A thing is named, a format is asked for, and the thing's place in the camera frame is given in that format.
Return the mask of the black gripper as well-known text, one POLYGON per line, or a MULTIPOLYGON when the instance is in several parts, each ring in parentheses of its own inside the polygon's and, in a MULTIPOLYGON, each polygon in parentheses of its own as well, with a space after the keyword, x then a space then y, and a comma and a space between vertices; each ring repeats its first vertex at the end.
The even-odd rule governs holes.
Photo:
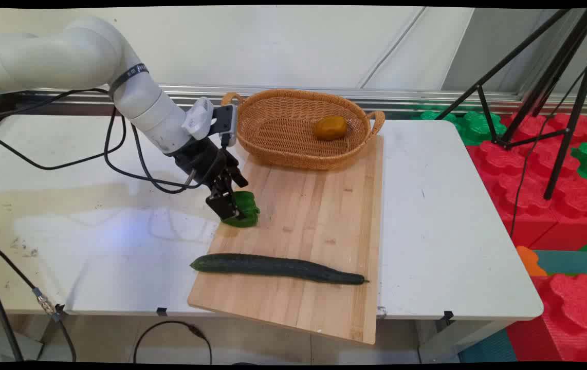
POLYGON ((183 189, 205 185, 210 195, 205 199, 207 206, 220 220, 237 218, 240 210, 234 198, 232 181, 240 188, 249 185, 238 168, 238 160, 225 148, 219 148, 209 138, 190 139, 184 146, 172 152, 175 164, 187 175, 192 176, 195 185, 187 184, 183 189))

